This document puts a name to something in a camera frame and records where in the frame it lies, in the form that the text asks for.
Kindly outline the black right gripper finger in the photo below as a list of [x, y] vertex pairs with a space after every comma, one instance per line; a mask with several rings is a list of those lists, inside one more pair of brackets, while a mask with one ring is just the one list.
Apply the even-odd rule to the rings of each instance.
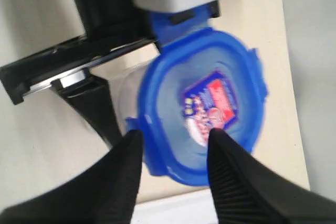
[[1, 212], [1, 223], [130, 223], [140, 187], [143, 139], [129, 131], [88, 170]]
[[224, 130], [208, 140], [209, 187], [219, 223], [335, 223], [335, 202], [257, 161]]
[[56, 80], [52, 82], [52, 89], [90, 124], [110, 148], [122, 140], [106, 79], [88, 76], [68, 87]]

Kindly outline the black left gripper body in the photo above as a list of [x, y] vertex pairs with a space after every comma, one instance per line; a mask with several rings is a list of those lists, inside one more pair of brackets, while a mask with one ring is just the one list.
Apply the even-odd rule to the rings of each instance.
[[137, 7], [134, 0], [74, 0], [85, 33], [1, 67], [1, 83], [15, 105], [49, 85], [63, 73], [87, 69], [96, 60], [113, 60], [124, 54], [164, 41], [155, 30], [154, 16], [177, 29], [198, 18], [219, 16], [219, 0], [178, 13], [153, 12]]

